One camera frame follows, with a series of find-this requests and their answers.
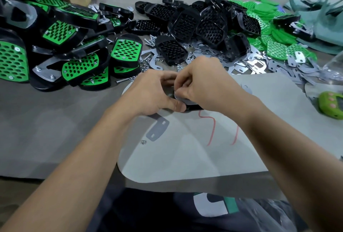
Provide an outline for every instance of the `transparent plastic wrap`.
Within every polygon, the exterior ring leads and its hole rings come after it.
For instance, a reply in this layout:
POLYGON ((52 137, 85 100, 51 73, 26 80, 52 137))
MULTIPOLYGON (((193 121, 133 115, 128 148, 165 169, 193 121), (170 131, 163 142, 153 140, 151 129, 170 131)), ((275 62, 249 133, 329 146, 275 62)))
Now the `transparent plastic wrap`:
POLYGON ((324 79, 343 81, 343 51, 323 66, 321 74, 324 79))
POLYGON ((255 219, 260 232, 297 232, 293 209, 280 200, 236 199, 255 219))

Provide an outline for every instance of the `white paper sheet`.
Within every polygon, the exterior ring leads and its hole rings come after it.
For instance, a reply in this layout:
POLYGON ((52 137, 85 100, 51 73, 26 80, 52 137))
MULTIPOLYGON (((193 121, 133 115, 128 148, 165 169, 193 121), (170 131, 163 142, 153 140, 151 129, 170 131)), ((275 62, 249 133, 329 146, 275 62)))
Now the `white paper sheet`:
MULTIPOLYGON (((343 155, 343 121, 320 115, 301 89, 283 74, 233 77, 283 120, 337 158, 343 155)), ((150 117, 139 117, 128 132, 118 160, 126 178, 147 183, 267 170, 246 135, 239 128, 237 132, 237 125, 224 115, 204 110, 201 117, 199 111, 158 113, 169 126, 156 141, 146 137, 156 123, 150 117)))

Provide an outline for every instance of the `gray tablecloth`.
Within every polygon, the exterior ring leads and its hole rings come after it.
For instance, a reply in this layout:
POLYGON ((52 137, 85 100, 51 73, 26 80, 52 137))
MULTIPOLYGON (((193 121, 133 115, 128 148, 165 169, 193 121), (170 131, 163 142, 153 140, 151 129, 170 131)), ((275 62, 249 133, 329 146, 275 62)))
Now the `gray tablecloth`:
MULTIPOLYGON (((94 0, 121 7, 134 7, 139 0, 94 0)), ((162 0, 142 0, 161 3, 162 0)), ((191 4, 196 0, 184 0, 191 4)), ((288 0, 273 0, 281 4, 288 0)), ((135 11, 135 18, 143 18, 135 11)), ((323 60, 328 55, 319 54, 323 60)), ((67 86, 42 93, 29 84, 1 81, 0 85, 0 176, 46 178, 75 148, 121 95, 128 82, 99 92, 67 86)), ((282 198, 267 173, 222 176, 139 184, 116 168, 111 182, 150 191, 201 191, 231 197, 282 198)))

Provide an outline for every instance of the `person's left hand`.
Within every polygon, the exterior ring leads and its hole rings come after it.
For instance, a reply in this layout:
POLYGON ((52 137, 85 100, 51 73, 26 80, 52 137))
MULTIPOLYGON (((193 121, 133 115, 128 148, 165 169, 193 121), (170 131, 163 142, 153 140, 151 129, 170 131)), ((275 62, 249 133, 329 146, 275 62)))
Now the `person's left hand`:
POLYGON ((162 88, 162 86, 173 86, 176 76, 177 73, 174 71, 148 69, 136 77, 120 100, 126 105, 129 104, 137 116, 151 115, 165 108, 184 112, 186 105, 167 96, 162 88))

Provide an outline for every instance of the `green device with pink buttons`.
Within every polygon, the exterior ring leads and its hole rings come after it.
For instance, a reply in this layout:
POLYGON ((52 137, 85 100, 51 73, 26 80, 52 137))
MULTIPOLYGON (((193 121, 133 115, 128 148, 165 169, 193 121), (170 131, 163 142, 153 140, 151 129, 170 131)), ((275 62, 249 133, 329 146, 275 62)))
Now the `green device with pink buttons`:
POLYGON ((337 120, 343 120, 343 95, 330 91, 319 95, 319 108, 326 115, 337 120))

